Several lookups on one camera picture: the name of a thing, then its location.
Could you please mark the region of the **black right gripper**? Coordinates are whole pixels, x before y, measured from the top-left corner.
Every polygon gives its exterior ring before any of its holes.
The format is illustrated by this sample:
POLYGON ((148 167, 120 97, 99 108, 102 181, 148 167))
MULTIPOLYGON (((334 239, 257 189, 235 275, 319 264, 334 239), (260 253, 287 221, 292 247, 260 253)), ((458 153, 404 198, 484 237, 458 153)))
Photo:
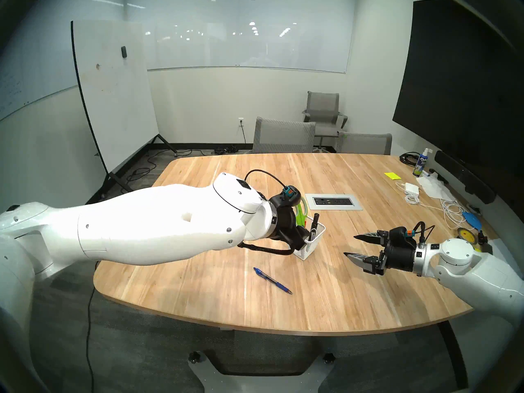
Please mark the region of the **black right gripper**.
POLYGON ((355 235, 355 239, 374 245, 383 245, 384 250, 379 256, 367 256, 358 253, 344 253, 344 255, 364 272, 369 274, 384 275, 387 269, 397 269, 423 275, 426 261, 426 245, 410 243, 394 246, 389 240, 388 231, 376 231, 355 235))

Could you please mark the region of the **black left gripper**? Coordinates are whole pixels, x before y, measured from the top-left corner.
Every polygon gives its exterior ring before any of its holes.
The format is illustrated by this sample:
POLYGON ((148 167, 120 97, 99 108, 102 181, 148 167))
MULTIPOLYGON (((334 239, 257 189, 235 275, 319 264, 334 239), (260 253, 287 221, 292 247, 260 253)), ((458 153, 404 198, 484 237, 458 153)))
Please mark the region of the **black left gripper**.
POLYGON ((292 245, 293 255, 310 255, 310 234, 306 234, 304 226, 297 225, 294 209, 278 207, 276 213, 276 226, 270 239, 292 245))

